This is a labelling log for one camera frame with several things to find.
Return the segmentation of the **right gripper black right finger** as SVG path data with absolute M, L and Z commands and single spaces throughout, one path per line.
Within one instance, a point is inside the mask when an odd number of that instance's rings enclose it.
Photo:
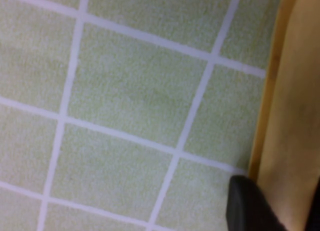
M 320 231 L 320 181 L 318 181 L 314 192 L 305 230 Z

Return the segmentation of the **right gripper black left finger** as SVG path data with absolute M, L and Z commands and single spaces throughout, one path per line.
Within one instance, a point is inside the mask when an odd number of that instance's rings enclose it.
M 286 230 L 260 188 L 244 175 L 229 179 L 225 217 L 229 231 Z

